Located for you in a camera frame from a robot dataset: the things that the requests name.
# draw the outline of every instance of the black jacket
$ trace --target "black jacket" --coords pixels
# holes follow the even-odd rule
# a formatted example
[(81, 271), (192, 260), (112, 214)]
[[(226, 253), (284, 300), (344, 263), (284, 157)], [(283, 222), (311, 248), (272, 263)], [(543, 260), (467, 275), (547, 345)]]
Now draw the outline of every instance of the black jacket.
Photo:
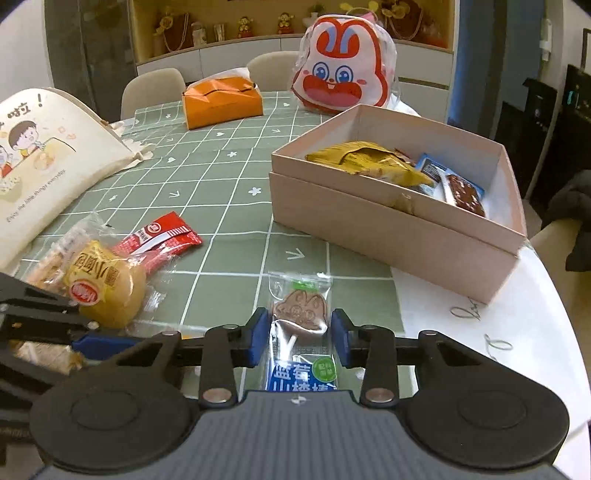
[(573, 251), (566, 259), (566, 270), (586, 272), (591, 270), (591, 170), (577, 173), (548, 204), (542, 228), (555, 220), (572, 218), (581, 220)]

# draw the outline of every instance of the green checkered tablecloth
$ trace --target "green checkered tablecloth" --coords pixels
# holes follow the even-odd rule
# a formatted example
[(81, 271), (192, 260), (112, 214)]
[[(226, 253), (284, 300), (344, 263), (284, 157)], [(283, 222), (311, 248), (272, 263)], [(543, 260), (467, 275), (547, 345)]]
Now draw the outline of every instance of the green checkered tablecloth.
[[(154, 157), (104, 179), (73, 202), (35, 239), (20, 275), (90, 212), (123, 237), (174, 210), (204, 244), (176, 262), (155, 318), (138, 323), (143, 335), (171, 325), (185, 335), (201, 335), (209, 327), (244, 324), (256, 307), (269, 303), (268, 271), (330, 274), (333, 308), (345, 309), (358, 325), (374, 323), (402, 334), (389, 266), (273, 222), (271, 152), (328, 117), (299, 109), (287, 92), (263, 96), (263, 116), (191, 131), (180, 102), (137, 110), (124, 138), (155, 143)], [(404, 372), (402, 389), (410, 395)], [(240, 369), (236, 376), (241, 391), (258, 385), (257, 372)], [(342, 378), (341, 387), (359, 384), (354, 372)]]

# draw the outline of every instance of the green label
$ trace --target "green label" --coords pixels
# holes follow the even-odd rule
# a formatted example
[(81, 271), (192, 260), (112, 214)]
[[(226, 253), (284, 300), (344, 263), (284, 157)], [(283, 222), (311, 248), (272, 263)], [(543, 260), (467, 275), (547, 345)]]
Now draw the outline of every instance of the green label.
[(324, 358), (319, 358), (312, 364), (312, 374), (316, 377), (317, 380), (328, 383), (332, 382), (336, 378), (336, 368), (335, 363), (332, 361), (332, 358), (326, 356)]
[(318, 285), (313, 281), (294, 280), (291, 282), (291, 288), (293, 290), (305, 290), (313, 293), (318, 292)]

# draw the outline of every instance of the beige chair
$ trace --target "beige chair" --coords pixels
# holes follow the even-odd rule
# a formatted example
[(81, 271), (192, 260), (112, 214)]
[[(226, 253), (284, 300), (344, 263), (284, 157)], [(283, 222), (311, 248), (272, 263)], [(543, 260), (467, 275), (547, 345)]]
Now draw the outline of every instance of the beige chair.
[(569, 314), (591, 380), (591, 272), (567, 272), (566, 257), (579, 233), (579, 220), (557, 220), (531, 239)]
[(177, 69), (144, 73), (125, 87), (121, 99), (121, 119), (132, 118), (138, 108), (178, 102), (184, 91), (185, 82)]
[(289, 90), (293, 80), (297, 51), (273, 51), (264, 53), (248, 62), (251, 80), (262, 92)]

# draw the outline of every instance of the orange tissue box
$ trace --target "orange tissue box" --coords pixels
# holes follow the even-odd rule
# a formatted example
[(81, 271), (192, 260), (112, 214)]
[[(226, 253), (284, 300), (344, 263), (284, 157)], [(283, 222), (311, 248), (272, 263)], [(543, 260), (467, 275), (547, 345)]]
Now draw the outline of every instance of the orange tissue box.
[(262, 115), (262, 97), (254, 83), (243, 77), (208, 80), (183, 94), (187, 128)]

